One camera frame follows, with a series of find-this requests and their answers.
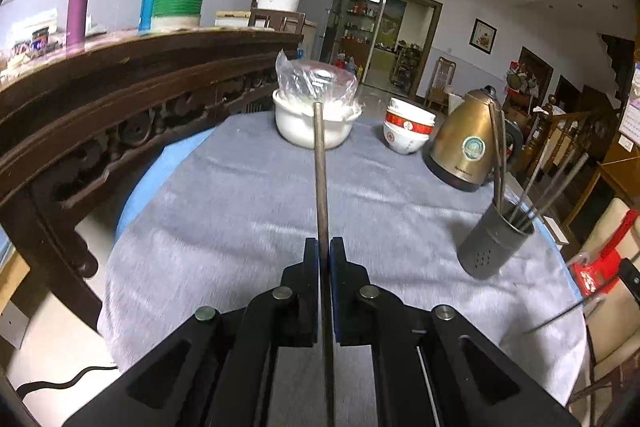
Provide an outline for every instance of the kettle base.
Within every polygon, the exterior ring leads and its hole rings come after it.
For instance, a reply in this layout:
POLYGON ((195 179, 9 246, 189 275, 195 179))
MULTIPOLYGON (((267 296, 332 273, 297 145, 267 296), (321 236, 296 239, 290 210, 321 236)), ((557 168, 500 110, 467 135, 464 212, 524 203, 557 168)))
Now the kettle base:
POLYGON ((480 185, 476 185, 475 183, 469 183, 467 181, 461 180, 457 176, 451 174, 451 172, 443 169, 436 160, 431 157, 431 152, 429 150, 424 150, 424 154, 422 155, 424 158, 424 162, 427 167, 433 174, 435 174, 439 179, 444 181, 447 185, 452 186, 453 188, 457 188, 459 190, 464 190, 465 192, 475 192, 480 188, 480 185))

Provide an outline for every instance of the white pot with handle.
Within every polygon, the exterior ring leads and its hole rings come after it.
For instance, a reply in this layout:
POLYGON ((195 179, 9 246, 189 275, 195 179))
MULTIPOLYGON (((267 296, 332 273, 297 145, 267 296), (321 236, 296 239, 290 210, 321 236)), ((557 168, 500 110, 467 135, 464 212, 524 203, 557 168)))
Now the white pot with handle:
POLYGON ((300 0, 257 0, 258 10, 297 12, 300 0))

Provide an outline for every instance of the gold kettle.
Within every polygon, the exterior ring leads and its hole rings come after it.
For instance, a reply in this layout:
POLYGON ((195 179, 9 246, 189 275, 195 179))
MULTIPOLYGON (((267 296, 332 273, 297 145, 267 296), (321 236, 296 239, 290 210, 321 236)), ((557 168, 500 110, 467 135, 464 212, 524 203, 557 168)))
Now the gold kettle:
MULTIPOLYGON (((464 102, 444 121, 431 147, 424 148, 424 161, 429 170, 452 187, 474 192, 488 181, 496 154, 492 104, 497 110, 501 109, 493 86, 469 91, 464 102)), ((523 138, 515 123, 506 120, 505 124, 513 143, 509 167, 522 149, 523 138)))

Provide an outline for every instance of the gray tablecloth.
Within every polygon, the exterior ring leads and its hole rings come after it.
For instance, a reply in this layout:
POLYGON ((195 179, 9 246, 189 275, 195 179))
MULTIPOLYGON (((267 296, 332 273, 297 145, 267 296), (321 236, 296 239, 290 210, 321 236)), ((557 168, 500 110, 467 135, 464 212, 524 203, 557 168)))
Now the gray tablecloth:
MULTIPOLYGON (((420 153, 389 150, 380 127, 355 124, 326 158, 330 235, 371 282, 406 304, 457 308, 494 343, 536 325, 575 298, 558 253, 540 236, 485 282, 469 277, 456 245, 490 204, 439 181, 420 153)), ((117 242, 98 329, 130 367, 194 310, 246 306, 278 285, 316 235, 313 152, 285 142, 273 113, 228 118, 175 170, 117 242)), ((504 349, 558 401, 586 345, 580 310, 504 349)), ((322 425, 320 350, 281 350, 272 425, 322 425)), ((338 425, 376 425, 367 347, 338 347, 338 425)))

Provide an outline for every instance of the kettle lid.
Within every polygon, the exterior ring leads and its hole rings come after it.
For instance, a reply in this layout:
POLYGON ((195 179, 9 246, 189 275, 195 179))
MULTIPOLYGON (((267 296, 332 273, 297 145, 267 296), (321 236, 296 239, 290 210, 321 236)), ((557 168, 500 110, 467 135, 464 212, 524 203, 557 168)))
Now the kettle lid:
POLYGON ((486 105, 493 103, 497 107, 500 107, 500 102, 498 102, 494 86, 484 86, 482 89, 474 89, 469 91, 465 98, 468 96, 486 105))

